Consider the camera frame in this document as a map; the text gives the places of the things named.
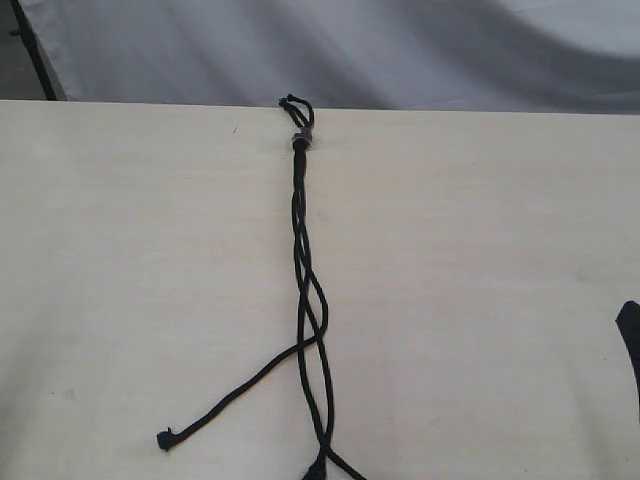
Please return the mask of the white backdrop cloth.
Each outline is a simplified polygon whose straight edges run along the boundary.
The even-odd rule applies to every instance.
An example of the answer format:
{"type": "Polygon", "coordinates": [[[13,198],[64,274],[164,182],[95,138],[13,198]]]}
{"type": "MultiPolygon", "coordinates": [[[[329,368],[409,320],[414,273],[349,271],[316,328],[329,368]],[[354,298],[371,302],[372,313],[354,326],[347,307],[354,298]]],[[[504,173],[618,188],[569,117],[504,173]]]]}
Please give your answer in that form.
{"type": "Polygon", "coordinates": [[[637,113],[635,1],[26,1],[78,101],[637,113]]]}

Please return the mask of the black stand pole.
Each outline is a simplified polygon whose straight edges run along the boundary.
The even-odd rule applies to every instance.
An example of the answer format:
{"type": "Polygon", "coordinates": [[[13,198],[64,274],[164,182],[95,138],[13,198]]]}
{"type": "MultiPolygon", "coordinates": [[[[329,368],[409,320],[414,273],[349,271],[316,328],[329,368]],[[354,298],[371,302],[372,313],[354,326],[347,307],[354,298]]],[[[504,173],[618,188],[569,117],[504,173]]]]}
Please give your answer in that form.
{"type": "Polygon", "coordinates": [[[16,20],[16,27],[9,31],[11,37],[19,38],[25,48],[31,65],[36,73],[37,79],[47,101],[57,101],[58,96],[55,92],[53,82],[44,59],[40,53],[39,42],[31,28],[30,22],[18,0],[10,0],[13,15],[16,20]]]}

